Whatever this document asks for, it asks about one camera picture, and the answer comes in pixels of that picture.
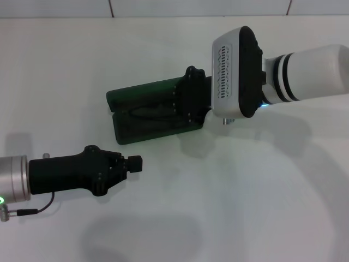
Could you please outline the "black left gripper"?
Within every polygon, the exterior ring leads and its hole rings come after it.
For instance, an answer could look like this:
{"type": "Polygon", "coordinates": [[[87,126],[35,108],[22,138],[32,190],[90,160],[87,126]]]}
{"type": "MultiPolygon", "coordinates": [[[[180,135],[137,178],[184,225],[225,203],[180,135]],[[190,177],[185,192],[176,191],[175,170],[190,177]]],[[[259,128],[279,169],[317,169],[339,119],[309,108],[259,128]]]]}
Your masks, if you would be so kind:
{"type": "Polygon", "coordinates": [[[31,160],[29,186],[33,195],[86,189],[100,197],[124,181],[128,172],[142,171],[142,161],[138,155],[124,157],[120,152],[87,146],[73,156],[31,160]]]}

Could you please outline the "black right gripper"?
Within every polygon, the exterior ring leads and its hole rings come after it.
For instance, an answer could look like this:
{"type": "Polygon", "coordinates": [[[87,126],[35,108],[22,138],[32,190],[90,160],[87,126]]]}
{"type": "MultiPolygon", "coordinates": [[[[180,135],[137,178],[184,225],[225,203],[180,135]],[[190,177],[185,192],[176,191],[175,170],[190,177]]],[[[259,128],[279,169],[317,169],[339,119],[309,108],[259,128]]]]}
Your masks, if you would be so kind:
{"type": "Polygon", "coordinates": [[[203,124],[211,109],[212,78],[203,69],[189,66],[175,84],[173,106],[175,114],[188,123],[203,124]]]}

